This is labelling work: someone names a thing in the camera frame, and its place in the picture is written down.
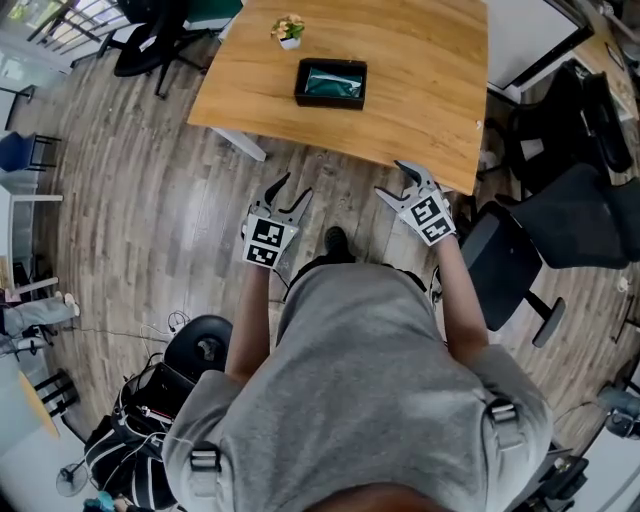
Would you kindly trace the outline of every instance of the black stool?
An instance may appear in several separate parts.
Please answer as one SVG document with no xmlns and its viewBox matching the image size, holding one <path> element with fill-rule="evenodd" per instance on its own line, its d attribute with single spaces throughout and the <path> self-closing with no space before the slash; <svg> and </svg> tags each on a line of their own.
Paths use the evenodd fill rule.
<svg viewBox="0 0 640 512">
<path fill-rule="evenodd" d="M 56 407 L 49 411 L 49 415 L 53 418 L 58 414 L 66 412 L 70 405 L 79 401 L 79 397 L 78 392 L 73 385 L 73 381 L 64 370 L 58 370 L 58 372 L 52 377 L 49 377 L 48 379 L 43 380 L 40 384 L 35 385 L 34 389 L 36 391 L 41 391 L 51 384 L 56 384 L 57 389 L 53 393 L 49 393 L 42 397 L 42 403 L 46 405 L 52 400 L 61 397 L 61 400 L 56 403 Z"/>
</svg>

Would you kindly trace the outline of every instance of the foot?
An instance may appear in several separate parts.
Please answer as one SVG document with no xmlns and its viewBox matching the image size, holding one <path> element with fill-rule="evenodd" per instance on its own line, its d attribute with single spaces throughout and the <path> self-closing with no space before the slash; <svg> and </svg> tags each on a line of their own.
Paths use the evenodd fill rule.
<svg viewBox="0 0 640 512">
<path fill-rule="evenodd" d="M 324 249 L 327 251 L 327 254 L 334 251 L 338 253 L 349 253 L 349 241 L 341 227 L 333 226 L 327 229 L 327 232 L 324 234 Z"/>
<path fill-rule="evenodd" d="M 76 299 L 70 293 L 64 295 L 64 303 L 68 308 L 73 308 L 73 314 L 80 316 L 80 306 L 76 303 Z"/>
</svg>

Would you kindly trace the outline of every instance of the black office chair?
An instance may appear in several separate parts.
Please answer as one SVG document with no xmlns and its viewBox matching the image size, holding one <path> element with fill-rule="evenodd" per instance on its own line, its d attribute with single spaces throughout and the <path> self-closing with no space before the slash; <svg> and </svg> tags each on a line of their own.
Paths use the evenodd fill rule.
<svg viewBox="0 0 640 512">
<path fill-rule="evenodd" d="M 207 370 L 224 372 L 232 328 L 219 316 L 194 318 L 169 343 L 164 364 L 193 383 Z"/>
<path fill-rule="evenodd" d="M 211 30 L 187 31 L 183 25 L 187 19 L 188 1 L 174 0 L 118 0 L 118 6 L 131 23 L 144 23 L 136 28 L 126 43 L 116 41 L 116 31 L 110 32 L 98 51 L 101 58 L 108 47 L 122 51 L 114 69 L 115 76 L 131 77 L 150 74 L 160 67 L 160 77 L 155 95 L 166 99 L 162 84 L 171 62 L 178 60 L 202 74 L 208 66 L 200 66 L 180 53 Z"/>
<path fill-rule="evenodd" d="M 549 308 L 530 291 L 542 260 L 509 212 L 495 202 L 486 204 L 461 250 L 489 330 L 502 328 L 526 300 L 544 320 L 533 344 L 544 346 L 560 323 L 565 303 L 558 298 Z"/>
<path fill-rule="evenodd" d="M 578 164 L 538 194 L 506 205 L 551 268 L 640 261 L 640 182 L 616 187 Z"/>
<path fill-rule="evenodd" d="M 516 107 L 506 129 L 495 119 L 485 126 L 503 139 L 508 167 L 522 185 L 522 197 L 554 182 L 579 162 L 592 165 L 608 179 L 608 171 L 624 172 L 632 164 L 605 74 L 580 79 L 576 63 L 564 63 L 556 72 L 545 98 Z M 522 143 L 540 141 L 541 151 L 527 159 Z M 480 171 L 482 179 L 487 171 Z"/>
</svg>

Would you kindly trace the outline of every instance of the wooden table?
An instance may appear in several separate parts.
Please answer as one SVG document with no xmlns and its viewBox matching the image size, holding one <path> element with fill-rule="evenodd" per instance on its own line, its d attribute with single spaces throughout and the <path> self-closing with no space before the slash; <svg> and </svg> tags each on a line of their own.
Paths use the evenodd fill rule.
<svg viewBox="0 0 640 512">
<path fill-rule="evenodd" d="M 36 389 L 33 387 L 31 382 L 29 382 L 29 379 L 27 379 L 27 376 L 20 372 L 18 374 L 18 379 L 20 380 L 20 387 L 24 392 L 24 396 L 29 407 L 31 407 L 38 419 L 42 422 L 47 432 L 49 432 L 52 437 L 55 437 L 56 439 L 59 438 L 60 432 L 58 432 L 58 427 L 56 427 L 56 424 L 49 415 L 49 411 L 42 402 L 42 399 L 38 396 Z"/>
<path fill-rule="evenodd" d="M 270 36 L 302 16 L 298 50 Z M 242 132 L 320 146 L 383 165 L 411 160 L 442 185 L 471 194 L 487 88 L 486 5 L 480 0 L 251 0 L 238 15 L 191 111 L 257 160 Z M 298 107 L 298 62 L 368 65 L 363 111 Z"/>
</svg>

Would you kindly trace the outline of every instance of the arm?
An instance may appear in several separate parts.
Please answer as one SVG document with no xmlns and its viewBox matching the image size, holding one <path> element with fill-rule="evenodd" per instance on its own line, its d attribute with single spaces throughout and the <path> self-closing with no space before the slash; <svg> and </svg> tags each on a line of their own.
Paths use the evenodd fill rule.
<svg viewBox="0 0 640 512">
<path fill-rule="evenodd" d="M 268 268 L 247 265 L 225 373 L 246 384 L 269 356 L 269 274 Z"/>
<path fill-rule="evenodd" d="M 443 238 L 435 250 L 449 352 L 456 361 L 468 366 L 489 345 L 487 326 L 456 238 L 453 235 Z"/>
</svg>

